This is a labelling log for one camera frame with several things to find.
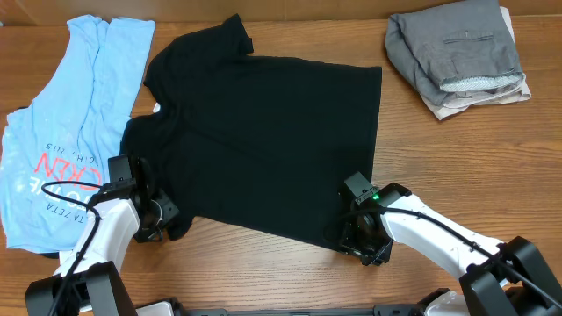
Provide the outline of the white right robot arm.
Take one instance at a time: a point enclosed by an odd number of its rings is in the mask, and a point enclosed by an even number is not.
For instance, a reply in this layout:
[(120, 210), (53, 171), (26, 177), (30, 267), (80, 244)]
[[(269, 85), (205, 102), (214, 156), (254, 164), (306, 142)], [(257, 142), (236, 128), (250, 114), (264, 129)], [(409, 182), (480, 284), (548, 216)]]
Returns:
[(395, 243), (421, 253), (459, 281), (460, 294), (439, 290), (401, 313), (411, 315), (559, 315), (561, 285), (539, 249), (475, 233), (432, 210), (410, 189), (373, 186), (361, 173), (340, 191), (346, 211), (336, 220), (341, 252), (363, 265), (388, 262)]

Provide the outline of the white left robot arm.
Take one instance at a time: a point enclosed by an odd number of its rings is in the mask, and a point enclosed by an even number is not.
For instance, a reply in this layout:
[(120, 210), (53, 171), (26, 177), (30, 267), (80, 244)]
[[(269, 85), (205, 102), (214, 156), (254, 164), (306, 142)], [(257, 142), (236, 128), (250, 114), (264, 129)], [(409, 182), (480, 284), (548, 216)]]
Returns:
[(87, 224), (60, 267), (35, 281), (25, 293), (30, 315), (178, 316), (184, 308), (174, 298), (135, 306), (120, 270), (131, 240), (160, 241), (178, 209), (155, 186), (148, 161), (133, 155), (109, 159), (109, 183), (96, 185), (84, 204)]

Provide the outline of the black t-shirt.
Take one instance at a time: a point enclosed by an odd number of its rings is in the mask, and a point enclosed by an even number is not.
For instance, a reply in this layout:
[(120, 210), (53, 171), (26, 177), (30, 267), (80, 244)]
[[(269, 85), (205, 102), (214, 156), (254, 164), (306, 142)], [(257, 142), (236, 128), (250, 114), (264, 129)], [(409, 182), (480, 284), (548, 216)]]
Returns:
[(144, 83), (159, 111), (131, 119), (120, 150), (148, 162), (179, 210), (335, 248), (338, 191), (371, 176), (382, 70), (257, 56), (241, 19), (174, 39)]

